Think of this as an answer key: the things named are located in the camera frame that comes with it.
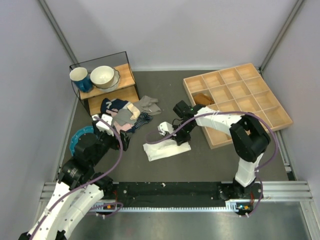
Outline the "white underwear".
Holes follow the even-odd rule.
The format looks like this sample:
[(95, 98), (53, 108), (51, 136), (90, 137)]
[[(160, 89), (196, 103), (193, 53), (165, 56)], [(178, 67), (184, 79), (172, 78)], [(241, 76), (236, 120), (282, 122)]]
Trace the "white underwear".
[(176, 141), (167, 139), (156, 144), (145, 143), (143, 145), (143, 150), (145, 151), (148, 160), (152, 162), (188, 152), (191, 150), (191, 146), (188, 142), (178, 145)]

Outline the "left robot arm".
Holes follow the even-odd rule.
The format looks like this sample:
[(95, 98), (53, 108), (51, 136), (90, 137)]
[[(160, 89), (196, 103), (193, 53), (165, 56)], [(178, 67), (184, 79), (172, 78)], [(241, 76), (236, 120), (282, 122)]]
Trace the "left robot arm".
[(112, 196), (113, 180), (94, 167), (110, 149), (126, 151), (131, 133), (119, 136), (86, 126), (71, 138), (71, 159), (61, 168), (55, 189), (38, 222), (21, 240), (67, 240), (93, 205)]

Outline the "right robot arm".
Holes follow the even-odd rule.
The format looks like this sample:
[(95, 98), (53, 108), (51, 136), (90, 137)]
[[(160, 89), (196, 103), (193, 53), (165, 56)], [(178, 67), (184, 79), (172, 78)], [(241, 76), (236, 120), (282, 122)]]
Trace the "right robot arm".
[(190, 132), (196, 127), (207, 127), (228, 135), (239, 156), (238, 169), (232, 181), (232, 187), (220, 190), (223, 199), (237, 196), (245, 198), (252, 191), (256, 180), (256, 168), (265, 153), (271, 139), (260, 121), (252, 113), (223, 114), (202, 104), (187, 105), (183, 100), (178, 102), (173, 111), (181, 119), (174, 124), (175, 134), (171, 137), (177, 145), (191, 139)]

